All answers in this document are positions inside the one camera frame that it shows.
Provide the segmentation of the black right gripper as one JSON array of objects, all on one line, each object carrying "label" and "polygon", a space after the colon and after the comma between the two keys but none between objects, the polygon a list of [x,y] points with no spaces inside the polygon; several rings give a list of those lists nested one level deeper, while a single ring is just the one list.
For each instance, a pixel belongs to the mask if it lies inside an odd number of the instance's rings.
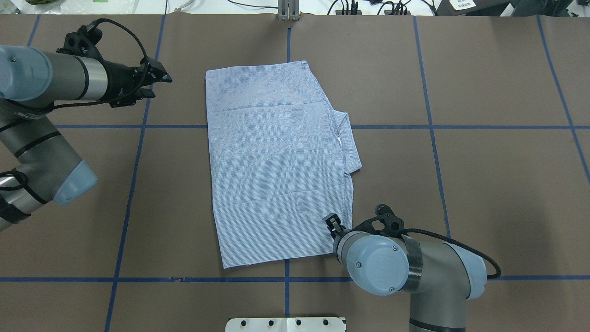
[{"label": "black right gripper", "polygon": [[334,242],[339,242],[348,233],[354,231],[354,229],[346,228],[342,225],[342,221],[336,213],[330,213],[323,218],[323,223],[326,225],[330,236]]}]

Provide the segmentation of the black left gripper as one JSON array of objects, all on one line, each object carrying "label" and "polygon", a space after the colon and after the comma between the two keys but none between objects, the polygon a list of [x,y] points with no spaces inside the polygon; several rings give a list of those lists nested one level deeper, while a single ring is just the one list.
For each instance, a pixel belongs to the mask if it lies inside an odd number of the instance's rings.
[{"label": "black left gripper", "polygon": [[156,59],[142,59],[139,67],[106,62],[105,70],[109,78],[105,101],[112,108],[130,107],[137,101],[155,97],[152,89],[145,84],[171,83],[173,79]]}]

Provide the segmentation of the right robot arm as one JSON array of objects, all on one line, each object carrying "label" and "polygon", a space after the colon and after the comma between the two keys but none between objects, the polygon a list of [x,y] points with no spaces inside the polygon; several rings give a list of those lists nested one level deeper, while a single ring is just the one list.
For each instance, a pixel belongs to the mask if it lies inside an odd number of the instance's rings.
[{"label": "right robot arm", "polygon": [[447,236],[406,228],[389,206],[354,228],[323,218],[333,252],[352,281],[376,296],[410,295],[409,331],[464,332],[466,305],[501,274],[487,255]]}]

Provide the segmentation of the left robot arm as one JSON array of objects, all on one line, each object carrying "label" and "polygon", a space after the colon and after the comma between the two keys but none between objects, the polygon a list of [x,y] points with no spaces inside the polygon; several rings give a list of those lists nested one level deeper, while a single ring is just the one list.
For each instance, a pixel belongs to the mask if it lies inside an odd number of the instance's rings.
[{"label": "left robot arm", "polygon": [[66,101],[74,107],[129,107],[154,97],[149,86],[158,82],[172,79],[150,57],[127,67],[85,52],[51,54],[2,45],[1,142],[19,164],[1,173],[1,229],[19,224],[49,202],[65,206],[97,184],[95,173],[49,113],[66,108]]}]

